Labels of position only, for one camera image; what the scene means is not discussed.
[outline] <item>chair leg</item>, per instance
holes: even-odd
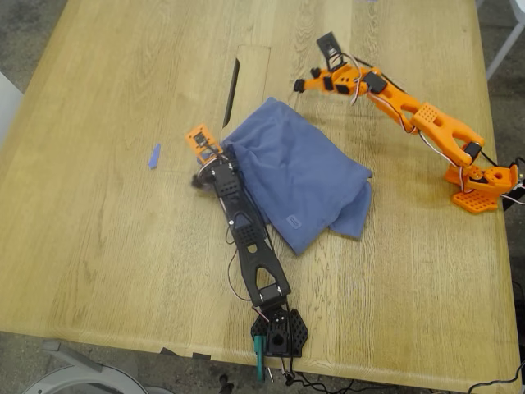
[[[518,23],[513,28],[512,33],[510,33],[510,36],[505,40],[503,46],[498,51],[498,53],[495,55],[494,60],[486,69],[486,74],[485,74],[486,80],[489,80],[492,77],[492,75],[494,74],[494,71],[501,64],[505,56],[507,56],[507,53],[509,53],[509,50],[512,48],[512,46],[518,39],[519,35],[523,31],[523,28],[525,28],[525,24],[523,23]]]

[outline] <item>chair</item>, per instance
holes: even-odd
[[[477,0],[476,7],[479,8],[484,2],[485,0]],[[510,4],[516,19],[518,20],[518,24],[514,27],[510,36],[505,40],[503,46],[495,55],[494,60],[486,69],[486,80],[489,80],[494,75],[494,72],[522,33],[523,28],[525,28],[525,0],[510,0]]]
[[[0,145],[22,101],[22,93],[0,72]]]

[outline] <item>cable on floor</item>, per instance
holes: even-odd
[[[467,394],[472,394],[474,389],[478,387],[482,387],[482,386],[492,386],[493,384],[507,384],[507,383],[516,382],[519,377],[519,371],[522,370],[524,365],[525,365],[525,360],[519,365],[518,369],[516,369],[516,374],[514,375],[513,378],[509,380],[491,380],[489,382],[481,382],[481,383],[473,384],[471,387],[468,388]]]

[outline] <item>fabric label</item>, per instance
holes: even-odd
[[[286,221],[295,229],[297,230],[299,227],[303,226],[303,223],[301,223],[298,218],[295,217],[295,215],[290,215],[286,218]]]

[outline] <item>wire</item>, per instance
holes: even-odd
[[[525,365],[525,360],[519,365],[518,369],[516,369],[516,374],[514,375],[514,377],[512,379],[509,379],[509,380],[492,380],[490,382],[476,383],[476,384],[473,384],[471,387],[468,388],[467,394],[472,394],[473,390],[475,388],[478,388],[478,387],[492,386],[493,384],[497,384],[497,383],[512,383],[512,382],[517,381],[518,380],[518,376],[519,376],[519,371],[522,370],[524,365]]]
[[[465,191],[465,185],[463,183],[463,167],[459,167],[459,181],[461,182],[461,191],[464,193],[464,194],[468,194],[468,193],[472,193],[474,191],[474,189],[471,189],[469,191]]]
[[[370,64],[370,63],[367,63],[365,62],[364,60],[361,60],[360,58],[358,57],[354,57],[355,60],[357,60],[359,63],[363,64],[364,66],[366,67],[370,67],[372,68],[373,66]],[[391,80],[388,76],[386,76],[385,74],[381,74],[382,76],[385,77],[386,80],[388,80],[393,86],[395,86],[397,89],[401,90],[403,93],[407,93],[405,92],[404,90],[402,90],[393,80]]]
[[[486,158],[486,160],[487,160],[490,164],[492,164],[494,167],[499,167],[499,166],[495,163],[494,160],[492,160],[491,158],[489,158],[489,157],[486,155],[485,152],[482,151],[482,155],[483,155],[483,157]]]
[[[388,101],[385,101],[383,100],[381,97],[375,95],[375,94],[372,94],[370,92],[367,92],[368,93],[368,97],[369,98],[374,98],[375,100],[379,100],[380,102],[382,102],[383,104],[387,105],[390,107],[390,109],[392,111],[394,111],[395,113],[397,113],[397,116],[399,118],[399,125],[401,126],[401,128],[404,130],[405,133],[407,134],[412,134],[415,132],[416,128],[413,127],[411,131],[407,131],[406,127],[404,126],[404,123],[403,123],[403,118],[401,117],[401,114],[399,112],[397,112],[397,110],[394,108],[394,106],[392,104],[390,104]]]
[[[226,243],[227,243],[228,245],[233,245],[233,244],[235,243],[235,240],[233,240],[232,242],[228,242],[228,233],[229,233],[229,232],[231,232],[231,231],[230,231],[230,226],[228,226],[228,227],[226,228],[226,235],[225,235],[225,237],[224,237],[224,241],[226,241]]]
[[[235,295],[235,297],[237,297],[241,301],[251,301],[250,298],[243,298],[240,295],[238,295],[237,291],[235,291],[233,286],[231,285],[230,267],[231,267],[231,262],[233,261],[233,259],[235,258],[236,255],[237,255],[237,249],[235,249],[235,253],[233,254],[233,256],[231,256],[231,260],[228,263],[228,269],[227,269],[228,283],[230,284],[230,289],[231,289],[231,291],[233,291],[233,294]]]
[[[440,156],[442,156],[447,162],[449,162],[450,164],[452,164],[454,167],[457,167],[456,163],[454,163],[448,156],[444,155],[442,152],[440,152],[439,150],[437,150],[436,148],[434,148],[432,145],[430,145],[430,143],[427,141],[427,139],[423,136],[423,134],[421,134],[421,131],[418,130],[418,134],[419,136],[421,137],[421,139],[423,140],[423,142],[425,144],[427,144],[430,149],[432,149],[434,152],[436,152],[437,154],[439,154]]]
[[[254,310],[259,316],[261,316],[261,317],[264,319],[264,321],[265,321],[266,323],[270,323],[270,320],[269,320],[266,316],[264,316],[263,312],[259,312],[259,310],[258,310],[257,308],[255,308],[253,305],[252,305],[252,309],[253,309],[253,310]]]
[[[513,199],[512,197],[508,197],[507,195],[501,195],[500,197],[503,197],[504,199],[510,199],[511,201],[515,202],[516,204],[525,205],[525,203],[521,201],[517,201],[516,199]]]
[[[363,78],[363,74],[361,73],[361,67],[359,67],[358,61],[354,56],[348,55],[346,53],[341,53],[340,56],[347,57],[348,59],[350,59],[359,73],[359,76],[354,79],[354,82],[356,84],[355,91],[354,91],[354,96],[352,97],[352,100],[350,101],[350,105],[354,105],[355,102],[358,100],[359,86],[361,85],[361,78]]]

